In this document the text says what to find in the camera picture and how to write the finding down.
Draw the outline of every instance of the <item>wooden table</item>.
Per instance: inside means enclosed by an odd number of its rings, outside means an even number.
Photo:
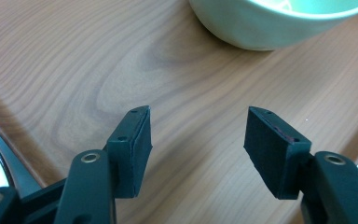
[[[217,39],[187,1],[0,0],[0,134],[42,186],[151,105],[154,148],[129,223],[297,223],[243,149],[247,108],[358,160],[358,16],[269,52]]]

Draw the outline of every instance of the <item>light green bowl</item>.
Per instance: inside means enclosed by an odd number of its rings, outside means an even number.
[[[358,14],[358,0],[189,0],[202,24],[242,49],[283,48]]]

